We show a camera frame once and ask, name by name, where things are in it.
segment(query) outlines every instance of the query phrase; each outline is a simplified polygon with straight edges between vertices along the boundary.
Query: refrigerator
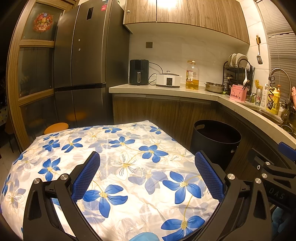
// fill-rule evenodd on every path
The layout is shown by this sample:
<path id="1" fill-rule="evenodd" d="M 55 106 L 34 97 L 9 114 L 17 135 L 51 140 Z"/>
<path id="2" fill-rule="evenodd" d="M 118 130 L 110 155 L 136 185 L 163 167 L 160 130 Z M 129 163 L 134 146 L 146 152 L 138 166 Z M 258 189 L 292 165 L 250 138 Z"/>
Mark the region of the refrigerator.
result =
<path id="1" fill-rule="evenodd" d="M 109 87 L 128 83 L 129 31 L 116 0 L 89 0 L 66 12 L 54 48 L 59 122 L 70 128 L 113 124 Z"/>

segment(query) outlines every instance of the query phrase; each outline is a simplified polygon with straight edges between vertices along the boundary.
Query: glass door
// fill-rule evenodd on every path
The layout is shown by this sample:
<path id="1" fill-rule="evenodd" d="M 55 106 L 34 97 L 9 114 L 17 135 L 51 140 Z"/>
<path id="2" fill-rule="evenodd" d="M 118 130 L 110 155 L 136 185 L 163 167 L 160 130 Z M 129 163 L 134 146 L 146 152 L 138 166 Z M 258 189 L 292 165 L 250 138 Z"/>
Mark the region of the glass door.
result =
<path id="1" fill-rule="evenodd" d="M 23 150 L 58 122 L 52 77 L 55 37 L 60 17 L 77 4 L 75 0 L 29 0 L 15 28 L 7 62 L 7 92 L 15 135 Z"/>

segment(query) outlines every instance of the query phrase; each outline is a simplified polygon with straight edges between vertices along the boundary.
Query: pink utensil holder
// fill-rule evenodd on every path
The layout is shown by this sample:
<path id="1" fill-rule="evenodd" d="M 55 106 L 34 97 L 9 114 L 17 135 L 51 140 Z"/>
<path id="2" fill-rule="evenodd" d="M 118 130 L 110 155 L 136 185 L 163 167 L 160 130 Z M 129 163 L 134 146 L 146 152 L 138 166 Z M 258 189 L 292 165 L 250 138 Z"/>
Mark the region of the pink utensil holder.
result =
<path id="1" fill-rule="evenodd" d="M 242 86 L 232 85 L 230 91 L 230 99 L 244 103 L 244 101 L 246 100 L 247 91 L 247 88 L 245 90 L 242 90 Z"/>

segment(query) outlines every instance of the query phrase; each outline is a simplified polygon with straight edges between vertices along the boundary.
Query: white spoon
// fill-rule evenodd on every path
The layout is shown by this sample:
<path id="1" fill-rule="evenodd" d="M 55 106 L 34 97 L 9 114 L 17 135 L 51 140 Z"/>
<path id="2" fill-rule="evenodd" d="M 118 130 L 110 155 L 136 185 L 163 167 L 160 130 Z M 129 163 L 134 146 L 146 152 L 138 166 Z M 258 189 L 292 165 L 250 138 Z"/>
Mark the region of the white spoon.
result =
<path id="1" fill-rule="evenodd" d="M 245 85 L 246 82 L 248 81 L 248 79 L 247 79 L 247 69 L 245 69 L 245 73 L 246 73 L 246 77 L 245 77 L 245 79 L 244 79 L 244 82 L 242 83 L 243 85 Z"/>

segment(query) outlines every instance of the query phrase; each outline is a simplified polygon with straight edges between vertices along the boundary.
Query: window blinds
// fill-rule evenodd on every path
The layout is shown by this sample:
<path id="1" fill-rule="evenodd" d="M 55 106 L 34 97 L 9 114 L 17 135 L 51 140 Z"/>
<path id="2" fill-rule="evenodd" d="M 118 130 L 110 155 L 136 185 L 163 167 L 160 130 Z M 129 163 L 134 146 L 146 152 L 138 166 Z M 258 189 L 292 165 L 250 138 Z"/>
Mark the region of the window blinds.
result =
<path id="1" fill-rule="evenodd" d="M 281 68 L 290 76 L 292 86 L 296 86 L 296 36 L 279 9 L 270 0 L 258 2 L 270 50 L 270 70 Z M 281 72 L 274 74 L 276 85 L 281 85 L 281 99 L 289 94 L 288 78 Z"/>

